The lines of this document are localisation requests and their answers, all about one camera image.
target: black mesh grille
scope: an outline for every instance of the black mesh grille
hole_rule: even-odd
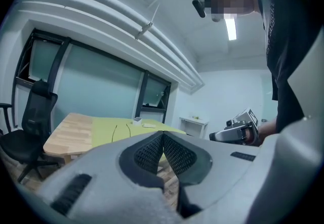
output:
[[[178,144],[168,136],[164,137],[164,151],[167,160],[176,175],[189,169],[197,160],[194,152]]]
[[[136,164],[142,169],[151,173],[157,173],[158,162],[163,153],[162,135],[155,138],[149,144],[136,151],[134,159]]]

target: ceiling light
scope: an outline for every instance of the ceiling light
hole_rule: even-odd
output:
[[[236,27],[235,27],[235,19],[225,19],[228,40],[236,40]]]

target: person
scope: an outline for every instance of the person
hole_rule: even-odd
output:
[[[266,60],[272,74],[277,117],[259,127],[261,142],[301,119],[303,111],[288,78],[309,51],[321,24],[308,0],[202,0],[212,20],[259,13],[266,37]]]

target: black shirt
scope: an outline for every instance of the black shirt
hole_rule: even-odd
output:
[[[308,0],[258,0],[266,32],[267,66],[272,73],[273,100],[278,101],[276,130],[301,119],[303,111],[288,78],[311,48],[321,24]]]

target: wooden floor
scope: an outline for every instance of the wooden floor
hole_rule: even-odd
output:
[[[22,170],[25,168],[25,164],[20,164],[18,161],[7,156],[4,151],[0,148],[0,157],[3,160],[5,166],[8,169],[8,172],[11,178],[16,182],[18,176],[21,174]],[[64,166],[63,159],[48,157],[46,160],[57,161],[61,166]],[[54,173],[58,167],[57,166],[44,166],[39,167],[39,172],[44,179],[49,177]],[[178,188],[179,182],[174,172],[172,171],[169,163],[167,161],[161,162],[159,164],[157,176],[161,177],[165,183],[165,192],[164,195],[168,203],[173,207],[177,207],[177,198],[178,198]],[[21,182],[25,187],[29,188],[31,191],[36,191],[39,186],[42,184],[42,181],[38,179],[34,170],[30,171],[29,174]]]

